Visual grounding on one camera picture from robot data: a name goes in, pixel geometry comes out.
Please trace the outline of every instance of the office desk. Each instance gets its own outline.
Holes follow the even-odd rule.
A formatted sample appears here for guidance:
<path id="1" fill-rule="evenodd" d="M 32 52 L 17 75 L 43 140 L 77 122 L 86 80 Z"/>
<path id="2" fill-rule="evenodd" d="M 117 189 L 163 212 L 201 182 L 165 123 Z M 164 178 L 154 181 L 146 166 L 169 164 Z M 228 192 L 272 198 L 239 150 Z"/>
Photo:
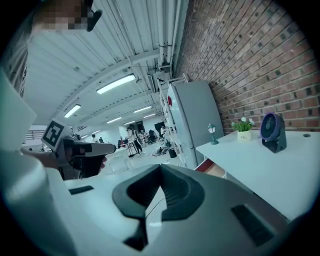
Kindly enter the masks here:
<path id="1" fill-rule="evenodd" d="M 251 132 L 249 142 L 238 142 L 233 132 L 217 145 L 196 149 L 293 220 L 310 209 L 318 193 L 320 132 L 286 131 L 287 148 L 278 153 L 262 145 L 258 130 Z"/>

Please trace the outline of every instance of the pixelated blur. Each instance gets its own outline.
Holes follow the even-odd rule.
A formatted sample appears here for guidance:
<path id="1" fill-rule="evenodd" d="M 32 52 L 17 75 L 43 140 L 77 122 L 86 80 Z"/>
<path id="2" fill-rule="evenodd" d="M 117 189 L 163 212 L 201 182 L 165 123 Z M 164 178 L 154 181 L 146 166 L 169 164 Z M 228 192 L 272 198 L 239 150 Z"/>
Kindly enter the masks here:
<path id="1" fill-rule="evenodd" d="M 92 10 L 93 0 L 48 0 L 35 13 L 38 27 L 70 34 L 70 30 L 92 31 L 102 15 Z"/>

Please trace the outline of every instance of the white ceiling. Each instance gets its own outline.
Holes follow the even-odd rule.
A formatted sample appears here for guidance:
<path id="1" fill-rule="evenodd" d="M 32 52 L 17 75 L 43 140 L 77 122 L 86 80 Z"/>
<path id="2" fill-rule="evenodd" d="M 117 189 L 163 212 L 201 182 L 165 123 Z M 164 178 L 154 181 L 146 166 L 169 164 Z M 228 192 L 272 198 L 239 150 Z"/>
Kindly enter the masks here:
<path id="1" fill-rule="evenodd" d="M 165 43 L 169 1 L 173 0 L 163 1 Z M 47 125 L 56 118 L 69 126 L 94 126 L 117 117 L 126 123 L 161 112 L 159 97 L 147 78 L 160 56 L 156 6 L 156 0 L 94 0 L 93 9 L 103 13 L 93 31 L 37 34 L 29 46 L 24 93 L 26 103 L 37 114 L 34 124 Z M 103 94 L 96 92 L 132 73 L 138 81 Z M 80 110 L 64 118 L 75 104 L 81 105 Z M 152 109 L 133 113 L 147 106 Z"/>

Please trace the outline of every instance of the white flower pot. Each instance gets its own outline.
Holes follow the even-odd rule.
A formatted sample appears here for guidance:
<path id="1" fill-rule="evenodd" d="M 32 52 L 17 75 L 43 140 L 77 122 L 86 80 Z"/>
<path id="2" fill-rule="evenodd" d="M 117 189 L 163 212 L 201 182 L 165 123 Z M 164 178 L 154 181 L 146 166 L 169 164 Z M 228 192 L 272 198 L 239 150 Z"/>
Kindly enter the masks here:
<path id="1" fill-rule="evenodd" d="M 239 142 L 249 142 L 251 141 L 251 130 L 238 131 L 237 136 Z"/>

